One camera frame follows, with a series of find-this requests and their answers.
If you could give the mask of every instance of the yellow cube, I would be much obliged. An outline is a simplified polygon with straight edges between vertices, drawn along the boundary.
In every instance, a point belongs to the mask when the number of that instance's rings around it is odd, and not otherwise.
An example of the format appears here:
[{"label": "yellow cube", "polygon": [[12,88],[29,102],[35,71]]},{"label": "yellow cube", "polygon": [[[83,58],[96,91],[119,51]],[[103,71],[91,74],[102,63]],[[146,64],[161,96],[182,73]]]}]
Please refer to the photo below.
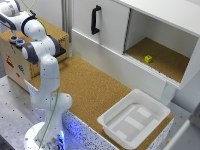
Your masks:
[{"label": "yellow cube", "polygon": [[153,61],[153,58],[150,55],[147,55],[147,56],[145,56],[144,61],[147,63],[151,63]]}]

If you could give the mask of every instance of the cork board surface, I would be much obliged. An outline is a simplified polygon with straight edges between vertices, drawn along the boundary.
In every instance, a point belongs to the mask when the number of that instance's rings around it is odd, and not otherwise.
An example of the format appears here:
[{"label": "cork board surface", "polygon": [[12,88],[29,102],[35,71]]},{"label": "cork board surface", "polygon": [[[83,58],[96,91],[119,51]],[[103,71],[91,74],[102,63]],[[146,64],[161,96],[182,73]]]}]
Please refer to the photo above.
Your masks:
[{"label": "cork board surface", "polygon": [[[59,67],[61,78],[59,92],[69,93],[72,96],[73,104],[70,111],[120,150],[123,150],[104,133],[102,126],[97,122],[97,118],[130,93],[131,89],[78,56],[63,61],[59,64]],[[40,76],[37,76],[29,82],[39,88],[40,81]],[[148,148],[172,119],[173,115],[169,115],[137,150]]]},{"label": "cork board surface", "polygon": [[[127,51],[126,54],[158,70],[166,76],[181,82],[190,59],[149,38],[145,38]],[[145,56],[153,57],[152,63],[144,61]]]},{"label": "cork board surface", "polygon": [[[56,40],[60,40],[65,36],[69,36],[66,32],[60,30],[59,28],[55,27],[54,25],[45,21],[44,19],[42,19],[40,17],[37,17],[37,18],[45,26],[47,35],[51,35]],[[16,31],[16,33],[17,33],[17,36],[19,37],[19,39],[23,39],[26,43],[32,42],[32,39],[30,39],[29,37],[26,37],[22,32]],[[4,40],[6,40],[7,42],[10,42],[10,37],[12,35],[13,35],[13,33],[11,32],[11,30],[8,30],[4,33],[0,32],[0,37],[3,38]]]}]

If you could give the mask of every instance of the white robotic arm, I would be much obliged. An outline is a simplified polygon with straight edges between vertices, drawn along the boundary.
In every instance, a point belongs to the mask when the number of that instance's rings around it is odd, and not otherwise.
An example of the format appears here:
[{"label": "white robotic arm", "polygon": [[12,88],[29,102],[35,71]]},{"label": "white robotic arm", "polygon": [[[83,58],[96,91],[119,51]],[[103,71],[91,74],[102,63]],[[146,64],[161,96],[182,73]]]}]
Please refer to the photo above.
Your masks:
[{"label": "white robotic arm", "polygon": [[23,45],[22,54],[27,61],[40,65],[41,86],[31,96],[31,103],[32,107],[36,109],[46,110],[45,125],[35,139],[42,142],[44,147],[48,147],[48,143],[52,142],[52,139],[56,139],[63,130],[62,113],[71,107],[72,98],[69,94],[58,94],[57,106],[49,124],[57,98],[57,94],[53,91],[60,86],[59,65],[57,59],[53,57],[60,53],[60,45],[53,37],[46,35],[43,25],[32,11],[31,13],[32,16],[29,16],[26,12],[20,12],[20,6],[15,0],[6,0],[0,3],[0,23],[11,30],[22,31],[24,35],[33,40],[31,43]]}]

